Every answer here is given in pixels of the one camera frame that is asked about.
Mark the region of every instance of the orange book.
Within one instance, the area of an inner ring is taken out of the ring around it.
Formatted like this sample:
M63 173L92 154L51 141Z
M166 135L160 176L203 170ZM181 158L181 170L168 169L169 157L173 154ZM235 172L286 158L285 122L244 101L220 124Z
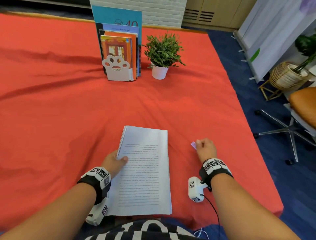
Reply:
M137 42L136 37L137 34L133 33L123 33L123 32L111 32L111 31L104 31L104 35L107 36L115 36L115 37L126 37L132 39L132 65L133 65L133 78L136 80L137 78L137 67L136 67L136 61L137 61Z

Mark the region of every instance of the office chair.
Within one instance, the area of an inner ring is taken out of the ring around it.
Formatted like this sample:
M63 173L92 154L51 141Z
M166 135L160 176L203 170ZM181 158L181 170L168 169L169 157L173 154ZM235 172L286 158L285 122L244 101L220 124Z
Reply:
M265 116L268 116L283 128L267 132L253 133L253 136L255 139L257 139L259 136L266 134L281 132L289 133L295 162L298 162L294 136L300 137L304 139L306 142L316 147L315 142L309 140L308 138L304 137L302 134L296 131L303 127L305 131L308 132L312 137L316 137L316 87L307 87L292 93L290 95L289 102L291 105L292 115L289 125L286 125L285 123L271 116L264 110L255 111L256 115L263 114ZM292 165L294 161L288 159L285 160L285 163L287 165Z

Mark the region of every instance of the green plant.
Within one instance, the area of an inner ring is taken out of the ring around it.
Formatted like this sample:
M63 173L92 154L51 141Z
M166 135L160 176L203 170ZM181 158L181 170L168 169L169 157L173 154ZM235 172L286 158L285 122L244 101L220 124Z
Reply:
M154 36L147 36L148 43L146 45L142 45L146 47L145 55L150 59L152 65L158 67L170 67L175 66L178 67L179 63L185 65L181 61L181 56L179 55L180 51L183 51L182 46L180 46L179 37L175 36L175 34L166 33L163 36L159 36L159 38Z
M316 57L316 34L311 36L299 35L295 40L295 47L302 55L307 56L308 58L297 66L293 71L297 74L300 74L301 70L311 63Z

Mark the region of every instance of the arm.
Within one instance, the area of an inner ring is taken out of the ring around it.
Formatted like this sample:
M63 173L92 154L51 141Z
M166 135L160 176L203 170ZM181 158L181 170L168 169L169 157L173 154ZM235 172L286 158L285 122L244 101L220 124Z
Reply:
M114 178L127 163L128 158L116 160L116 153L109 154L101 167ZM76 184L56 201L0 236L0 240L60 240L73 239L91 211L96 198L94 188L86 183Z
M202 163L217 156L215 145L207 138L197 140L197 153ZM211 186L219 218L230 240L299 240L229 175L215 175Z

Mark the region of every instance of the white brick wall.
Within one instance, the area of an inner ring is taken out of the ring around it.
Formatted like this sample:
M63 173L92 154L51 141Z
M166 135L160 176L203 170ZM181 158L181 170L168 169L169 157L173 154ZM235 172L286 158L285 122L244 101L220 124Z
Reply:
M181 27L187 0L90 0L92 5L140 10L143 25Z

